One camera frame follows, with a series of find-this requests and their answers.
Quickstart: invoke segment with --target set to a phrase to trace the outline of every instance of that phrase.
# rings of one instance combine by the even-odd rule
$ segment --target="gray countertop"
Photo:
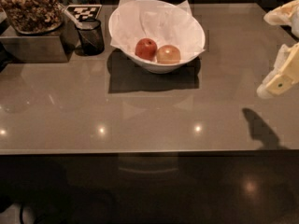
[[[0,73],[0,153],[65,154],[298,149],[299,87],[272,100],[256,89],[282,44],[255,4],[194,5],[200,59],[167,75],[113,49],[69,63],[11,63]]]

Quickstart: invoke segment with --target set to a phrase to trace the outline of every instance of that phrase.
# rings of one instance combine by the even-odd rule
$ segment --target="black cup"
[[[84,20],[76,29],[84,54],[97,55],[104,51],[105,45],[99,20]]]

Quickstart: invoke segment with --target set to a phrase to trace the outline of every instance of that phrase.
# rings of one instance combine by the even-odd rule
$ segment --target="apple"
[[[173,45],[164,45],[157,50],[157,62],[164,64],[179,63],[180,51]]]
[[[156,42],[149,38],[142,38],[135,47],[135,55],[149,61],[153,61],[156,51]]]

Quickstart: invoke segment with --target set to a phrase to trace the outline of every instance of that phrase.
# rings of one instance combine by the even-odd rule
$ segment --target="bowl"
[[[111,46],[121,49],[134,63],[151,73],[164,74],[189,63],[204,51],[206,37],[199,22],[184,9],[159,0],[132,0],[110,16]],[[142,38],[151,38],[158,48],[171,44],[179,48],[179,63],[162,64],[135,55]]]

